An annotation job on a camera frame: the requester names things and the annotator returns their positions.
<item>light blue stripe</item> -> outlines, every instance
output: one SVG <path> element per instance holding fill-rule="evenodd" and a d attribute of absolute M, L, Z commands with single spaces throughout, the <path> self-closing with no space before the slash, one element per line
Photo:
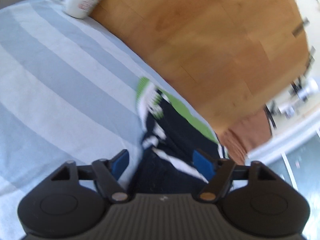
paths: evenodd
<path fill-rule="evenodd" d="M 47 3 L 33 2 L 31 3 L 31 6 L 43 19 L 49 22 L 67 38 L 77 43 L 85 52 L 87 52 L 91 57 L 95 58 L 101 65 L 111 71 L 115 76 L 120 78 L 132 89 L 137 89 L 139 77 L 131 72 L 120 61 L 106 52 L 93 38 L 86 35 L 77 26 L 60 16 L 55 10 L 49 7 Z"/>
<path fill-rule="evenodd" d="M 25 69 L 95 122 L 139 145 L 142 130 L 136 114 L 28 34 L 10 11 L 1 14 L 0 26 L 1 45 Z"/>
<path fill-rule="evenodd" d="M 67 160 L 85 163 L 49 143 L 0 103 L 0 175 L 29 192 Z"/>

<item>wooden surface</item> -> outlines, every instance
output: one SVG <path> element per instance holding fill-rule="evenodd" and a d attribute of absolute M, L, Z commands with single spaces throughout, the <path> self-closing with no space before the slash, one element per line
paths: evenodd
<path fill-rule="evenodd" d="M 257 111 L 305 69 L 294 0 L 103 0 L 92 17 L 217 131 Z"/>

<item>brown cloth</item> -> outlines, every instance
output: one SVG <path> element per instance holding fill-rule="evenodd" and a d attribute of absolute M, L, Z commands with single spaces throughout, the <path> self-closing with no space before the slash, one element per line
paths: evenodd
<path fill-rule="evenodd" d="M 238 165 L 244 165 L 247 153 L 271 138 L 269 120 L 264 109 L 233 124 L 218 138 L 228 149 L 229 157 Z"/>

